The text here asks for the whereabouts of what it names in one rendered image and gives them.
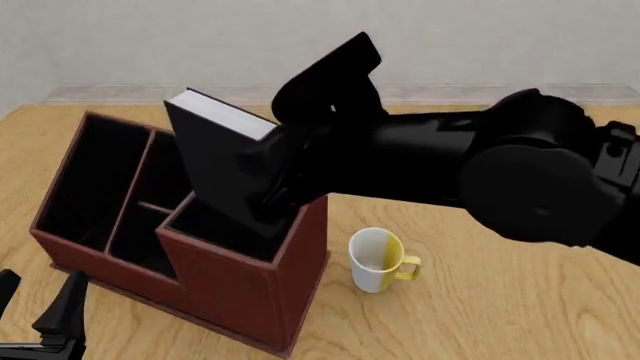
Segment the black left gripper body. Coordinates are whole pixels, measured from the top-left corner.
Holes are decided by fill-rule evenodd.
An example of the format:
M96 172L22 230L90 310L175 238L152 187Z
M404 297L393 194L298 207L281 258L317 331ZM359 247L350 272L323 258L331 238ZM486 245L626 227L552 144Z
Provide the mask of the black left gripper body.
M42 335L37 342L0 342L0 360L82 360L86 335Z

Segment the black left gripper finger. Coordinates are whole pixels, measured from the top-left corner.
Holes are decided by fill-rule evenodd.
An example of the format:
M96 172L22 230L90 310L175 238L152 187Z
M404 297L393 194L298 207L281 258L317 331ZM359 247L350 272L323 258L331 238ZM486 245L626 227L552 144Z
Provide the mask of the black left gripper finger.
M41 335L84 335L87 287L87 275L81 271L72 272L32 328Z
M0 271L0 314L3 314L21 282L20 275L11 269Z

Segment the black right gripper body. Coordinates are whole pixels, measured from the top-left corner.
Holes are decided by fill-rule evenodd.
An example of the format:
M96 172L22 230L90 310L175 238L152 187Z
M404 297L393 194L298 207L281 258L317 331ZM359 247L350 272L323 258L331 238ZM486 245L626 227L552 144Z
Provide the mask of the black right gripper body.
M255 199L260 218L280 218L321 196L314 176L330 134L328 125L278 125L260 141L268 182Z

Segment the black book with white pages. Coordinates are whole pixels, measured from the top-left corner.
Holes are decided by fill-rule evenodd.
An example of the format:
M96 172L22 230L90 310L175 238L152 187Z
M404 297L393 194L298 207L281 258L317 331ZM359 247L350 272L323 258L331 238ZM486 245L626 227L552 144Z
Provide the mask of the black book with white pages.
M285 232L295 215L261 207L284 155L261 149L279 125L194 89L164 105L198 200L264 238Z

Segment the red-brown desk caddy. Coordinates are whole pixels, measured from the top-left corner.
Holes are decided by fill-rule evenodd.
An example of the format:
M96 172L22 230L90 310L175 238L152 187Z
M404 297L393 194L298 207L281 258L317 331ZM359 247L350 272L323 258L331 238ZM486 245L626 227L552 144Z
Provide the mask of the red-brown desk caddy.
M171 131L89 112L30 232L57 269L288 357L330 257L327 210L252 236L195 197Z

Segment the white and yellow mug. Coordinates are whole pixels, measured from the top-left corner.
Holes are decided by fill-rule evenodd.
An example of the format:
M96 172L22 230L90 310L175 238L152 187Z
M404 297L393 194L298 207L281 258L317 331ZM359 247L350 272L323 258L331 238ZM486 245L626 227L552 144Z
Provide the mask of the white and yellow mug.
M401 240L389 230L368 227L351 236L348 254L352 280L365 293L381 293L393 281L412 281L422 260L406 254Z

